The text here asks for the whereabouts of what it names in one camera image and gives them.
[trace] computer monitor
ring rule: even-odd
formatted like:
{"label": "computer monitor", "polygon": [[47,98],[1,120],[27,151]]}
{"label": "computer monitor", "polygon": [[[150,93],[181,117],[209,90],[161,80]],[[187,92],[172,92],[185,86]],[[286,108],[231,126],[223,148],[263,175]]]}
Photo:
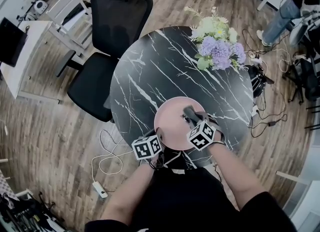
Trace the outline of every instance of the computer monitor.
{"label": "computer monitor", "polygon": [[16,66],[27,34],[4,18],[0,23],[0,62]]}

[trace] person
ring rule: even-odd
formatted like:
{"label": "person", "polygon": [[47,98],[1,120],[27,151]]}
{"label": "person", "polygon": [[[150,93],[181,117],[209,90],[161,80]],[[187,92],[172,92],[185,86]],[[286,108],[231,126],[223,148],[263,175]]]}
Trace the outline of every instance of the person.
{"label": "person", "polygon": [[[214,140],[221,141],[218,131]],[[225,145],[213,144],[208,151],[232,190],[239,211],[228,200],[220,181],[206,169],[175,174],[168,168],[154,170],[146,163],[116,190],[101,220],[88,222],[85,232],[296,231],[254,173]]]}
{"label": "person", "polygon": [[[318,5],[320,0],[305,0],[307,5]],[[256,35],[264,46],[272,46],[294,19],[300,18],[303,0],[286,0],[264,31],[257,30]]]}

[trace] pink plate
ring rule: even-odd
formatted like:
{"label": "pink plate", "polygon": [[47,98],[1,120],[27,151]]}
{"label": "pink plate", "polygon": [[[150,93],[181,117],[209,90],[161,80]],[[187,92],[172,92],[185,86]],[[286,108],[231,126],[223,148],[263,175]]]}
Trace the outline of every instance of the pink plate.
{"label": "pink plate", "polygon": [[186,137],[191,129],[181,117],[183,109],[190,105],[196,112],[205,111],[196,100],[187,97],[171,98],[160,106],[155,115],[154,129],[161,128],[165,146],[179,151],[193,148]]}

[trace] black office chair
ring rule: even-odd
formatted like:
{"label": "black office chair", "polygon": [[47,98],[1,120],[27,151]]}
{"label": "black office chair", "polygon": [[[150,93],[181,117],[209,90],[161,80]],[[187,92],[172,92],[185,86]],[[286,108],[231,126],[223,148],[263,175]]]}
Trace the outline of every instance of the black office chair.
{"label": "black office chair", "polygon": [[311,62],[299,59],[295,64],[290,65],[288,71],[282,75],[284,79],[289,78],[295,83],[295,91],[289,102],[295,99],[297,93],[300,94],[299,104],[304,102],[304,95],[309,101],[315,101],[320,97],[320,72],[316,70],[316,64],[320,59],[314,60],[316,53],[320,53],[320,27],[308,32],[308,37],[304,37],[304,45],[307,48],[307,58]]}
{"label": "black office chair", "polygon": [[56,69],[59,77],[66,66],[78,70],[67,94],[84,111],[100,121],[112,119],[104,107],[118,59],[140,36],[150,15],[153,0],[90,0],[92,10],[92,43],[110,56],[94,53],[82,66],[72,60],[69,51]]}

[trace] human arm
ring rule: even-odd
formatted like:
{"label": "human arm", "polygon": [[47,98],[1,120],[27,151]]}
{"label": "human arm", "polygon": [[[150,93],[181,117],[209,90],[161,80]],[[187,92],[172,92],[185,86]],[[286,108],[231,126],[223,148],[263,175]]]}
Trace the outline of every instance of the human arm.
{"label": "human arm", "polygon": [[154,174],[149,164],[142,164],[111,197],[101,219],[112,219],[129,225]]}
{"label": "human arm", "polygon": [[[221,140],[221,134],[216,131],[215,141]],[[248,169],[226,146],[213,144],[209,146],[212,157],[217,162],[222,175],[234,194],[239,209],[256,195],[266,190],[256,175]]]}

